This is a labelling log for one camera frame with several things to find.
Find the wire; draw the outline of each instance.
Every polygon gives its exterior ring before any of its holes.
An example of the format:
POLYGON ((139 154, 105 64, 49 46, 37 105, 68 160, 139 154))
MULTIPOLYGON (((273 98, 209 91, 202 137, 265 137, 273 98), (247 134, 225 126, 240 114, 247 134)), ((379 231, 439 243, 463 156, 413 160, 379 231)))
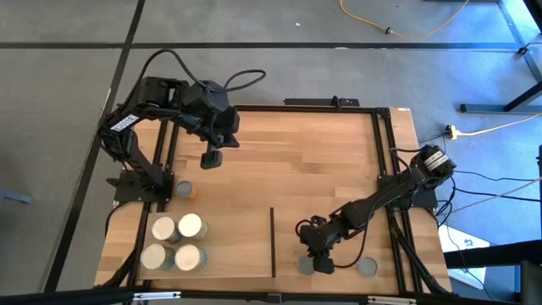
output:
POLYGON ((450 207, 450 211, 448 211, 448 214, 444 217, 444 220, 442 220, 442 222, 439 225, 437 225, 438 228, 440 228, 446 221, 448 221, 448 218, 450 217, 450 214, 451 214, 451 210, 453 209, 453 206, 451 205, 451 201, 449 201, 446 205, 450 207))
POLYGON ((519 187, 517 187, 517 188, 515 188, 515 189, 513 189, 513 190, 511 190, 511 191, 507 191, 507 192, 504 192, 504 193, 502 193, 502 194, 498 194, 498 195, 495 195, 495 196, 486 198, 486 199, 484 199, 484 200, 480 200, 480 201, 477 201, 477 202, 475 202, 475 203, 468 204, 468 205, 466 205, 466 206, 464 206, 464 207, 462 207, 462 208, 458 208, 457 210, 451 211, 451 214, 452 214, 452 213, 459 212, 459 211, 461 211, 461 210, 463 210, 463 209, 465 209, 465 208, 470 208, 470 207, 473 207, 473 206, 478 205, 478 204, 480 204, 480 203, 487 202, 487 201, 489 201, 489 200, 493 200, 493 199, 498 198, 498 197, 503 197, 504 195, 511 194, 511 193, 513 193, 513 192, 515 192, 515 191, 519 191, 519 190, 521 190, 521 189, 523 189, 523 188, 525 188, 525 187, 527 187, 527 186, 530 186, 530 185, 532 185, 533 183, 538 182, 538 181, 540 181, 540 180, 542 180, 542 177, 539 177, 539 178, 536 179, 536 180, 532 180, 531 182, 529 182, 529 183, 527 183, 527 184, 525 184, 525 185, 519 186, 519 187))
POLYGON ((199 80, 195 75, 192 74, 192 72, 188 69, 188 67, 186 66, 185 62, 182 60, 182 58, 179 56, 179 54, 172 50, 172 49, 161 49, 161 50, 158 50, 156 51, 155 53, 153 53, 148 59, 147 61, 145 62, 145 64, 143 64, 143 68, 141 69, 141 73, 139 74, 139 76, 137 77, 137 81, 135 82, 134 86, 132 87, 132 90, 130 91, 130 94, 128 95, 128 97, 126 98, 126 101, 129 101, 130 98, 132 97, 132 95, 134 94, 134 92, 136 91, 136 88, 139 86, 139 83, 140 81, 143 79, 143 75, 145 74, 145 72, 147 71, 147 68, 149 66, 149 64, 160 54, 162 53, 170 53, 171 55, 173 55, 173 57, 177 60, 177 62, 179 63, 180 67, 185 71, 185 73, 195 82, 197 83, 199 86, 203 87, 203 88, 206 88, 207 90, 209 90, 210 92, 216 92, 216 93, 226 93, 226 92, 233 92, 233 91, 237 91, 237 90, 240 90, 240 89, 244 89, 244 88, 247 88, 248 86, 252 86, 254 84, 256 84, 257 82, 259 82, 260 80, 263 80, 265 78, 265 76, 267 75, 266 72, 262 69, 249 69, 249 70, 243 70, 241 72, 237 72, 235 73, 234 75, 232 75, 228 81, 226 81, 226 84, 224 85, 224 89, 216 89, 216 88, 212 88, 211 86, 209 86, 208 84, 206 84, 205 82, 199 80), (233 88, 226 88, 230 82, 237 76, 239 75, 245 75, 245 74, 252 74, 252 73, 260 73, 262 74, 260 77, 256 78, 255 80, 252 80, 248 83, 246 83, 245 85, 241 85, 241 86, 236 86, 236 87, 233 87, 233 88))
POLYGON ((443 135, 444 135, 444 134, 441 134, 441 135, 438 135, 438 136, 431 136, 429 139, 423 140, 423 141, 419 141, 418 143, 421 144, 421 143, 425 143, 425 142, 428 142, 428 141, 434 141, 434 140, 436 140, 436 139, 442 137, 443 135))
MULTIPOLYGON (((456 191, 464 192, 464 193, 467 193, 467 194, 484 195, 484 196, 497 196, 497 194, 490 194, 490 193, 477 192, 477 191, 465 191, 465 190, 458 189, 458 188, 455 188, 455 189, 456 189, 456 191)), ((508 198, 508 199, 515 199, 515 200, 523 200, 523 201, 528 201, 528 202, 540 202, 540 199, 531 199, 531 198, 523 198, 523 197, 504 196, 504 195, 500 196, 500 197, 508 198)))
POLYGON ((390 148, 390 151, 397 158, 397 160, 399 160, 399 162, 405 165, 406 169, 408 169, 408 176, 406 177, 406 179, 410 178, 410 175, 412 174, 412 169, 410 168, 410 166, 408 166, 408 163, 405 160, 403 160, 401 157, 399 157, 399 155, 396 152, 396 149, 390 148))
POLYGON ((511 181, 532 181, 533 179, 518 179, 518 178, 490 178, 486 175, 482 175, 482 174, 479 174, 479 173, 475 173, 475 172, 469 172, 469 171, 464 171, 464 170, 456 170, 454 169, 454 173, 459 173, 459 174, 470 174, 470 175, 478 175, 482 178, 485 178, 487 180, 492 180, 492 181, 501 181, 501 180, 511 180, 511 181))
POLYGON ((232 91, 235 91, 235 90, 240 90, 240 89, 245 89, 247 88, 248 86, 252 86, 254 84, 256 84, 257 82, 259 82, 260 80, 263 80, 263 78, 265 78, 265 71, 262 70, 262 69, 249 69, 249 70, 244 70, 244 71, 241 71, 241 72, 237 72, 235 73, 234 75, 232 75, 227 81, 226 83, 224 84, 224 89, 226 90, 226 92, 232 92, 232 91), (241 86, 237 86, 237 87, 233 87, 233 88, 230 88, 230 89, 227 89, 228 88, 228 85, 230 84, 230 82, 235 79, 235 77, 237 76, 241 76, 241 75, 245 75, 245 74, 253 74, 253 73, 261 73, 262 76, 256 78, 255 80, 252 80, 252 81, 249 81, 247 82, 245 85, 241 85, 241 86))
POLYGON ((298 222, 297 225, 296 225, 296 235, 297 235, 297 237, 301 238, 301 234, 299 233, 299 226, 303 225, 305 223, 307 223, 307 224, 309 224, 311 226, 314 226, 314 224, 312 222, 310 222, 309 220, 307 220, 307 219, 304 219, 304 220, 298 222))
POLYGON ((119 205, 114 207, 111 212, 109 212, 108 217, 105 220, 105 236, 108 236, 108 230, 109 230, 109 220, 111 219, 111 216, 115 213, 116 210, 123 207, 126 204, 126 202, 119 202, 119 205))
POLYGON ((392 147, 390 148, 391 151, 397 151, 397 152, 404 152, 404 153, 418 153, 422 150, 422 148, 419 149, 403 149, 403 148, 397 148, 392 147))
POLYGON ((412 39, 420 39, 420 38, 424 38, 426 36, 429 36, 429 35, 432 35, 434 34, 436 31, 442 29, 443 27, 445 27, 445 25, 447 25, 448 23, 450 23, 450 21, 452 21, 458 14, 459 12, 461 12, 463 10, 463 8, 465 8, 467 6, 467 4, 469 3, 470 0, 466 0, 463 5, 445 22, 443 22, 441 25, 437 26, 436 28, 434 28, 432 31, 429 31, 425 34, 422 34, 422 35, 404 35, 404 34, 401 34, 401 33, 398 33, 394 30, 391 30, 390 27, 383 27, 382 25, 379 25, 373 21, 369 21, 367 19, 364 19, 364 18, 361 18, 361 17, 358 17, 354 14, 351 14, 349 13, 346 8, 345 8, 345 5, 343 3, 343 0, 340 0, 340 9, 343 11, 343 13, 347 14, 348 16, 352 17, 353 19, 356 19, 356 20, 359 20, 359 21, 362 21, 366 24, 369 24, 369 25, 372 25, 374 27, 377 27, 379 29, 381 29, 382 31, 384 31, 386 34, 393 34, 393 35, 396 35, 396 36, 399 36, 399 37, 402 37, 402 38, 412 38, 412 39))
POLYGON ((468 268, 467 268, 467 263, 465 263, 465 258, 463 257, 463 253, 461 253, 461 248, 456 244, 456 242, 454 240, 451 239, 451 236, 450 236, 450 226, 448 225, 448 220, 446 220, 446 231, 448 232, 448 239, 450 239, 451 243, 454 244, 454 246, 456 246, 457 248, 457 251, 459 252, 459 255, 461 256, 461 260, 463 261, 463 269, 465 271, 467 271, 467 273, 469 273, 475 280, 478 281, 478 283, 480 283, 482 285, 482 287, 484 288, 484 291, 485 291, 485 294, 488 295, 488 297, 491 299, 491 300, 495 300, 489 293, 489 291, 485 288, 485 285, 484 283, 479 279, 477 278, 476 276, 474 276, 474 274, 472 274, 468 268))
POLYGON ((103 283, 101 286, 119 287, 120 284, 122 284, 122 281, 124 280, 128 272, 130 271, 130 269, 132 269, 132 267, 134 266, 134 262, 136 261, 136 248, 137 246, 134 246, 134 249, 132 250, 130 255, 128 255, 128 257, 122 263, 120 268, 118 268, 117 271, 115 271, 111 279, 103 283))
POLYGON ((508 126, 512 126, 512 125, 515 125, 515 124, 519 124, 519 123, 528 121, 530 119, 536 118, 539 115, 542 115, 542 113, 533 114, 531 116, 528 116, 527 118, 520 119, 520 120, 517 120, 515 122, 508 123, 508 124, 499 125, 499 126, 496 126, 496 127, 493 127, 493 128, 486 129, 486 130, 479 130, 479 131, 475 131, 475 132, 460 132, 459 130, 457 130, 457 135, 458 136, 477 136, 477 135, 481 135, 481 134, 486 133, 486 132, 490 132, 490 131, 493 131, 493 130, 499 130, 501 128, 505 128, 505 127, 508 127, 508 126))
POLYGON ((346 265, 337 265, 337 264, 334 264, 333 266, 334 266, 335 268, 339 268, 339 269, 350 268, 351 266, 353 266, 353 265, 355 265, 357 262, 359 262, 359 259, 360 259, 360 258, 362 258, 362 255, 363 255, 363 249, 365 249, 365 240, 367 239, 367 233, 368 233, 368 229, 369 229, 369 220, 371 219, 371 215, 373 214, 373 211, 374 211, 374 205, 371 207, 371 212, 369 212, 369 219, 367 219, 367 224, 365 225, 365 232, 363 233, 362 247, 359 249, 359 253, 358 253, 357 256, 356 256, 356 259, 354 259, 354 261, 352 261, 351 263, 346 264, 346 265))

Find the concrete floor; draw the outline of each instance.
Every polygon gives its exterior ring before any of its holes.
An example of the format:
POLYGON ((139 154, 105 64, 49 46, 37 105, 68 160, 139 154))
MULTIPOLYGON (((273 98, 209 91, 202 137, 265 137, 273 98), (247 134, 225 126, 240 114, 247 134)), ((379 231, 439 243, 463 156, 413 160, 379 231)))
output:
MULTIPOLYGON (((432 29, 461 5, 420 0, 346 0, 345 4, 352 12, 407 34, 432 29)), ((525 40, 535 39, 538 29, 523 2, 506 0, 506 6, 525 40)), ((136 0, 52 0, 47 4, 0 0, 0 44, 123 42, 135 7, 136 0)), ((338 0, 147 1, 135 41, 411 42, 346 17, 338 0)), ((514 39, 496 4, 473 3, 442 31, 416 42, 514 39)), ((124 99, 153 51, 130 52, 117 101, 124 99)), ((178 51, 194 74, 203 79, 224 82, 241 69, 267 70, 265 81, 232 93, 233 103, 281 103, 286 97, 338 95, 358 98, 368 107, 406 107, 412 109, 420 140, 440 133, 448 124, 471 131, 519 119, 459 114, 457 109, 461 103, 507 103, 535 83, 525 61, 513 52, 178 51)), ((542 66, 541 53, 533 48, 542 66)), ((1 295, 40 290, 119 55, 120 50, 0 49, 0 186, 25 192, 36 200, 28 206, 0 204, 1 295)), ((168 55, 157 58, 147 73, 186 78, 168 55)), ((495 177, 535 178, 541 130, 542 119, 533 119, 487 135, 448 141, 446 146, 458 169, 495 177)), ((105 178, 116 176, 118 170, 118 164, 100 155, 60 282, 62 290, 92 285, 113 197, 105 178)), ((487 192, 517 185, 459 174, 456 182, 464 189, 487 192)), ((447 197, 449 191, 449 184, 442 186, 439 197, 447 197)), ((517 195, 537 198, 539 189, 533 186, 517 195)), ((457 194, 454 207, 478 199, 457 194)), ((496 244, 537 239, 539 204, 494 200, 450 217, 449 224, 496 244)), ((510 292, 509 271, 489 272, 486 283, 493 294, 510 292)), ((455 284, 454 289, 463 291, 455 284)))

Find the black stand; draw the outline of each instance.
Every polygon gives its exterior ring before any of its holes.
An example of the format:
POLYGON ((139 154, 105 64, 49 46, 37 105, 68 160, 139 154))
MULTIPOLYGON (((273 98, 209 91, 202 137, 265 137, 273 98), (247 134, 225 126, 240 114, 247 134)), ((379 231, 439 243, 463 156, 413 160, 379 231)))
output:
POLYGON ((506 105, 462 104, 462 113, 471 114, 538 114, 542 106, 527 106, 542 95, 542 81, 506 105))
POLYGON ((542 263, 542 241, 525 241, 508 245, 444 253, 448 269, 511 266, 522 261, 542 263))

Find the power cord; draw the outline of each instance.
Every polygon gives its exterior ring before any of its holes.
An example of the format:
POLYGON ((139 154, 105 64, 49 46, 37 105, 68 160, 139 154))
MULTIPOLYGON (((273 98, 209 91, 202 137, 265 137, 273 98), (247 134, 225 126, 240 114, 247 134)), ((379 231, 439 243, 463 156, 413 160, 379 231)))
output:
POLYGON ((495 181, 495 182, 498 182, 498 181, 502 181, 502 180, 511 180, 511 181, 526 181, 526 182, 530 182, 534 179, 518 179, 518 178, 507 178, 507 177, 504 177, 504 178, 490 178, 486 175, 482 175, 480 173, 475 173, 475 172, 469 172, 469 171, 464 171, 464 170, 457 170, 457 169, 454 169, 454 173, 459 173, 459 174, 470 174, 470 175, 477 175, 477 176, 480 176, 482 178, 485 178, 487 180, 492 180, 492 181, 495 181))
POLYGON ((470 204, 468 204, 468 205, 466 205, 466 206, 464 206, 464 207, 462 207, 462 208, 458 208, 458 209, 456 209, 456 210, 453 210, 453 211, 450 212, 450 214, 457 213, 457 212, 459 212, 459 211, 461 211, 461 210, 463 210, 463 209, 465 209, 465 208, 471 208, 471 207, 473 207, 473 206, 475 206, 475 205, 478 205, 478 204, 483 203, 483 202, 487 202, 487 201, 489 201, 489 200, 493 200, 493 199, 498 198, 498 197, 503 197, 503 196, 505 196, 505 195, 512 194, 512 193, 515 192, 515 191, 522 190, 523 188, 525 188, 525 187, 527 187, 527 186, 530 186, 530 185, 532 185, 533 183, 538 182, 538 181, 541 181, 541 180, 542 180, 542 176, 539 177, 538 179, 535 179, 535 180, 530 181, 530 182, 527 183, 527 184, 524 184, 524 185, 522 185, 522 186, 519 186, 519 187, 517 187, 517 188, 515 188, 515 189, 513 189, 513 190, 511 190, 511 191, 506 191, 506 192, 504 192, 504 193, 502 193, 502 194, 494 195, 494 196, 489 197, 489 198, 486 198, 486 199, 484 199, 484 200, 480 200, 480 201, 477 201, 477 202, 474 202, 474 203, 470 203, 470 204))
POLYGON ((232 75, 225 83, 224 85, 224 89, 216 89, 216 88, 212 88, 211 86, 209 86, 208 84, 206 84, 205 82, 199 80, 195 75, 192 74, 192 72, 188 69, 188 67, 186 66, 185 62, 182 60, 182 58, 179 56, 179 54, 175 51, 175 50, 172 50, 172 49, 161 49, 161 50, 158 50, 156 51, 155 53, 153 53, 148 59, 147 61, 143 64, 143 68, 141 69, 141 72, 139 74, 139 76, 137 76, 137 80, 135 81, 135 84, 134 86, 132 87, 132 90, 130 91, 130 94, 128 94, 128 97, 126 98, 126 101, 129 101, 131 99, 131 97, 134 95, 134 92, 136 91, 136 88, 139 86, 139 83, 141 82, 141 80, 143 79, 143 75, 145 75, 145 72, 147 71, 147 68, 149 66, 149 64, 160 54, 162 53, 170 53, 171 55, 173 55, 173 57, 177 60, 177 63, 179 63, 180 67, 185 71, 185 73, 188 75, 188 77, 190 77, 195 83, 197 83, 199 86, 203 87, 203 88, 206 88, 206 90, 209 90, 210 92, 216 92, 216 93, 226 93, 226 92, 233 92, 233 91, 237 91, 237 90, 240 90, 240 89, 244 89, 244 88, 247 88, 248 86, 252 86, 254 84, 256 84, 257 82, 263 80, 265 78, 265 76, 267 75, 267 73, 262 70, 262 69, 248 69, 248 70, 243 70, 243 71, 240 71, 240 72, 237 72, 235 73, 234 75, 232 75), (230 82, 235 79, 237 76, 240 76, 240 75, 245 75, 245 74, 254 74, 254 73, 259 73, 261 74, 260 77, 256 78, 255 80, 252 80, 252 81, 249 81, 248 83, 244 84, 244 85, 241 85, 241 86, 236 86, 236 87, 232 87, 232 88, 227 88, 228 85, 230 84, 230 82))
POLYGON ((450 138, 452 140, 456 140, 458 136, 477 136, 477 135, 481 135, 481 134, 486 133, 486 132, 499 130, 501 128, 505 128, 505 127, 512 126, 512 125, 515 125, 515 124, 519 124, 519 123, 528 121, 530 119, 534 119, 534 118, 536 118, 536 117, 538 117, 540 115, 542 115, 542 113, 533 114, 533 115, 530 115, 530 116, 528 116, 527 118, 524 118, 524 119, 520 119, 520 120, 511 122, 511 123, 507 123, 507 124, 499 125, 499 126, 496 126, 496 127, 493 127, 493 128, 486 129, 486 130, 479 130, 479 131, 475 131, 475 132, 461 132, 454 125, 447 125, 446 130, 445 130, 445 134, 446 134, 446 136, 448 138, 450 138))
POLYGON ((495 300, 489 293, 489 291, 485 288, 485 285, 484 283, 479 279, 477 278, 476 276, 474 276, 474 274, 472 274, 470 271, 468 271, 467 269, 467 263, 465 263, 465 258, 463 257, 463 254, 461 253, 461 248, 454 242, 453 239, 451 239, 451 236, 450 236, 450 226, 448 225, 448 220, 446 220, 446 231, 448 232, 448 239, 450 239, 451 243, 454 244, 454 246, 456 246, 457 248, 457 251, 459 252, 459 255, 461 256, 461 260, 463 261, 463 269, 465 271, 467 271, 467 273, 469 273, 475 280, 478 281, 478 283, 480 283, 482 285, 482 287, 484 288, 484 291, 485 291, 485 294, 488 295, 488 298, 491 299, 491 300, 495 300))
MULTIPOLYGON (((477 192, 477 191, 465 191, 459 188, 455 187, 456 191, 464 192, 466 194, 472 194, 472 195, 483 195, 483 196, 499 196, 497 194, 490 194, 490 193, 484 193, 484 192, 477 192)), ((514 199, 514 200, 523 200, 528 202, 540 202, 540 199, 531 199, 531 198, 523 198, 523 197, 514 197, 514 196, 505 196, 500 195, 499 197, 508 198, 508 199, 514 199)))
POLYGON ((368 229, 369 229, 369 220, 371 219, 371 216, 373 214, 373 211, 374 211, 374 205, 371 207, 371 212, 369 212, 369 219, 367 219, 367 224, 365 225, 365 232, 363 232, 363 239, 362 239, 362 247, 359 249, 359 253, 357 254, 356 256, 356 259, 354 259, 354 261, 352 261, 351 263, 349 264, 346 264, 346 265, 338 265, 338 264, 334 264, 333 266, 335 268, 339 268, 339 269, 346 269, 346 268, 350 268, 351 266, 355 265, 357 262, 359 262, 359 259, 362 258, 362 255, 363 255, 363 250, 365 249, 365 240, 367 239, 367 234, 368 234, 368 229))
POLYGON ((441 138, 444 134, 440 134, 438 136, 430 136, 429 139, 426 139, 426 140, 423 140, 423 141, 419 141, 418 143, 422 144, 422 143, 425 143, 425 142, 429 142, 429 141, 434 141, 438 138, 441 138))
POLYGON ((451 214, 451 211, 452 211, 452 205, 451 205, 451 201, 453 200, 453 198, 456 196, 456 181, 454 180, 453 177, 450 177, 451 179, 451 183, 453 184, 453 187, 451 188, 451 194, 450 194, 450 197, 448 197, 448 200, 439 200, 438 202, 445 202, 445 204, 442 205, 442 207, 440 207, 440 209, 437 211, 437 213, 434 215, 435 217, 438 217, 440 215, 443 215, 445 210, 447 208, 449 208, 449 211, 448 211, 448 214, 445 216, 444 220, 442 220, 442 222, 440 224, 437 224, 437 226, 440 228, 444 222, 446 222, 448 220, 448 218, 450 217, 450 214, 451 214))
POLYGON ((343 13, 347 14, 348 16, 352 17, 353 19, 356 19, 358 21, 362 21, 366 24, 369 24, 369 25, 372 25, 374 27, 377 27, 379 29, 381 29, 382 31, 384 31, 384 33, 386 34, 393 34, 393 35, 396 35, 396 36, 399 36, 399 37, 402 37, 402 38, 412 38, 412 39, 420 39, 420 38, 424 38, 426 36, 429 36, 429 35, 432 35, 434 34, 436 31, 442 29, 443 27, 445 27, 445 25, 447 25, 448 23, 450 23, 450 21, 452 21, 458 14, 459 12, 461 12, 463 10, 463 8, 465 8, 467 6, 467 4, 469 3, 470 0, 466 0, 463 5, 445 22, 443 22, 441 25, 437 26, 436 28, 434 28, 432 31, 429 31, 425 34, 422 34, 422 35, 405 35, 405 34, 401 34, 401 33, 398 33, 394 30, 392 30, 390 27, 384 27, 382 25, 379 25, 373 21, 370 21, 370 20, 367 20, 367 19, 364 19, 364 18, 361 18, 361 17, 358 17, 350 12, 348 12, 345 8, 345 5, 343 3, 343 0, 340 0, 340 9, 343 11, 343 13))
POLYGON ((109 230, 109 220, 111 220, 111 216, 115 213, 116 210, 119 208, 122 208, 127 202, 119 202, 119 204, 114 207, 111 212, 109 212, 108 217, 105 220, 105 236, 108 237, 108 230, 109 230))
POLYGON ((408 166, 408 163, 405 160, 399 157, 399 154, 397 154, 397 152, 418 153, 421 150, 422 149, 403 149, 403 148, 397 148, 397 147, 390 148, 390 152, 393 153, 393 155, 397 158, 397 160, 399 160, 399 162, 405 165, 406 169, 408 169, 408 176, 405 178, 405 180, 410 178, 410 175, 412 175, 412 169, 410 168, 410 166, 408 166))

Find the black cable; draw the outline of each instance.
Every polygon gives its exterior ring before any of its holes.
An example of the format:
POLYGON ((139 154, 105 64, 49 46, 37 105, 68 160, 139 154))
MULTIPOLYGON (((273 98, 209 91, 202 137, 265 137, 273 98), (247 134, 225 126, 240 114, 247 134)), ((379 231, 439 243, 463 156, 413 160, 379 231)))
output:
POLYGON ((109 279, 107 282, 103 283, 101 286, 107 286, 107 287, 119 287, 120 284, 122 284, 122 281, 128 274, 128 272, 132 269, 132 266, 134 265, 134 262, 136 260, 136 246, 128 255, 126 260, 122 263, 120 268, 115 271, 111 279, 109 279))
POLYGON ((518 179, 518 178, 507 178, 507 177, 504 177, 504 178, 490 178, 486 175, 482 175, 482 174, 479 174, 479 173, 475 173, 475 172, 469 172, 469 171, 464 171, 464 170, 456 170, 454 169, 454 173, 459 173, 459 174, 470 174, 470 175, 477 175, 477 176, 480 176, 482 178, 485 178, 487 180, 492 180, 492 181, 501 181, 501 180, 511 180, 511 181, 525 181, 525 182, 530 182, 534 179, 518 179))
POLYGON ((115 213, 116 210, 123 207, 126 204, 126 202, 119 202, 119 205, 114 207, 111 212, 109 212, 107 219, 105 220, 105 236, 108 236, 108 230, 109 230, 109 220, 111 219, 111 216, 115 213))
POLYGON ((443 204, 442 207, 440 207, 439 211, 434 215, 435 217, 440 216, 448 207, 450 207, 450 210, 448 211, 448 214, 445 216, 444 220, 437 225, 439 228, 442 226, 442 224, 444 224, 446 220, 448 220, 448 217, 450 217, 452 209, 451 201, 456 196, 456 181, 453 177, 450 177, 450 179, 451 183, 453 184, 450 197, 448 197, 448 200, 445 200, 445 204, 443 204))
POLYGON ((446 230, 448 231, 448 239, 450 239, 451 243, 454 244, 454 246, 456 246, 457 251, 459 252, 459 255, 461 256, 461 260, 463 261, 463 269, 465 271, 467 271, 467 273, 469 273, 475 280, 478 281, 478 283, 480 283, 482 285, 482 287, 484 288, 485 294, 488 295, 489 299, 494 301, 495 299, 489 294, 489 291, 485 288, 484 283, 479 278, 474 276, 474 274, 472 274, 470 271, 468 271, 467 263, 465 263, 465 258, 463 257, 463 254, 461 253, 461 248, 456 244, 456 242, 454 240, 451 239, 450 226, 448 225, 448 221, 446 220, 445 223, 446 223, 446 230))
POLYGON ((451 202, 448 202, 448 206, 450 206, 450 211, 448 211, 448 214, 444 217, 444 220, 442 220, 442 222, 437 225, 438 228, 440 228, 444 223, 446 223, 446 221, 448 221, 448 218, 450 217, 451 211, 453 209, 451 202))
MULTIPOLYGON (((454 189, 456 191, 460 191, 460 192, 464 192, 464 193, 472 194, 472 195, 498 196, 497 194, 491 194, 491 193, 484 193, 484 192, 477 192, 477 191, 465 191, 465 190, 462 190, 462 189, 458 189, 456 187, 454 187, 454 189)), ((514 196, 505 196, 505 195, 499 196, 499 197, 514 199, 514 200, 523 200, 523 201, 528 201, 528 202, 540 202, 539 199, 532 199, 532 198, 523 198, 523 197, 514 197, 514 196)))
POLYGON ((394 148, 390 148, 390 152, 393 153, 393 155, 397 158, 397 160, 399 160, 399 162, 401 162, 403 165, 405 165, 406 169, 408 169, 408 176, 405 178, 408 179, 410 178, 410 175, 412 174, 412 169, 410 168, 410 166, 408 166, 408 163, 405 162, 405 160, 403 160, 401 157, 399 157, 399 155, 397 154, 397 150, 398 149, 394 149, 394 148))
POLYGON ((224 84, 224 89, 227 91, 227 92, 232 92, 232 91, 235 91, 235 90, 240 90, 240 89, 245 89, 247 88, 248 86, 252 86, 254 84, 256 84, 257 82, 259 82, 260 80, 263 80, 263 78, 265 78, 265 71, 262 70, 262 69, 248 69, 248 70, 244 70, 244 71, 241 71, 241 72, 237 72, 235 73, 234 75, 232 75, 227 81, 226 83, 224 84), (237 76, 240 76, 240 75, 245 75, 245 74, 251 74, 251 73, 261 73, 262 76, 256 78, 255 80, 252 80, 252 81, 249 81, 247 82, 245 85, 241 85, 241 86, 237 86, 237 87, 233 87, 233 88, 230 88, 228 89, 228 85, 230 84, 230 82, 237 76))
POLYGON ((369 220, 371 219, 371 215, 373 214, 373 211, 374 211, 374 205, 371 207, 371 212, 369 212, 369 219, 367 219, 367 224, 365 225, 365 232, 363 233, 362 247, 360 248, 359 253, 356 256, 356 259, 354 259, 353 262, 346 265, 334 264, 333 267, 339 268, 339 269, 350 268, 351 266, 355 265, 359 261, 360 258, 362 258, 363 249, 365 249, 365 239, 367 239, 367 234, 368 234, 368 229, 369 229, 369 220))
POLYGON ((297 235, 297 237, 301 238, 301 235, 299 233, 299 226, 304 224, 304 223, 307 223, 307 224, 309 224, 311 226, 314 226, 314 224, 312 222, 310 222, 308 219, 304 219, 304 220, 298 222, 297 225, 296 225, 296 235, 297 235))
POLYGON ((256 78, 255 80, 252 80, 248 83, 246 83, 245 85, 241 85, 241 86, 237 86, 237 87, 233 87, 233 88, 230 88, 230 89, 216 89, 216 88, 212 88, 211 86, 209 86, 208 84, 206 84, 205 82, 199 80, 195 75, 192 74, 192 72, 188 69, 188 67, 186 66, 185 62, 182 60, 182 58, 179 56, 179 54, 172 50, 172 49, 161 49, 161 50, 158 50, 156 51, 155 53, 153 53, 148 59, 147 61, 145 62, 145 64, 143 64, 143 68, 141 69, 141 73, 139 74, 139 76, 137 77, 137 80, 135 81, 135 84, 134 84, 134 87, 132 88, 132 90, 130 91, 130 94, 128 95, 128 97, 126 98, 126 101, 129 101, 130 98, 132 97, 132 95, 134 94, 134 92, 136 91, 136 88, 139 86, 139 83, 140 81, 143 79, 143 75, 145 74, 145 72, 147 71, 147 68, 149 66, 149 64, 160 54, 162 53, 170 53, 171 55, 173 55, 173 57, 177 60, 177 62, 179 63, 180 67, 185 71, 185 73, 188 75, 188 77, 190 77, 195 83, 197 83, 199 86, 203 87, 203 88, 206 88, 206 90, 209 90, 210 92, 217 92, 217 93, 226 93, 226 92, 233 92, 233 91, 237 91, 237 90, 240 90, 240 89, 244 89, 244 88, 247 88, 248 86, 252 86, 254 84, 256 84, 257 82, 259 82, 260 80, 263 80, 263 78, 265 78, 265 76, 267 75, 265 73, 264 70, 262 69, 249 69, 249 70, 243 70, 243 71, 240 71, 240 72, 237 72, 235 73, 234 75, 232 75, 228 81, 226 82, 226 85, 225 86, 228 86, 228 84, 237 76, 239 75, 244 75, 244 74, 251 74, 251 73, 261 73, 262 76, 256 78))
POLYGON ((443 135, 444 135, 444 134, 440 134, 440 135, 438 135, 438 136, 431 136, 429 139, 423 140, 423 141, 419 141, 418 143, 421 144, 421 143, 425 143, 425 142, 428 142, 428 141, 434 141, 434 140, 436 140, 436 139, 442 137, 443 135))
POLYGON ((419 148, 419 149, 403 149, 403 148, 397 148, 397 147, 392 147, 390 148, 391 151, 397 151, 397 152, 404 152, 404 153, 419 153, 422 148, 419 148))

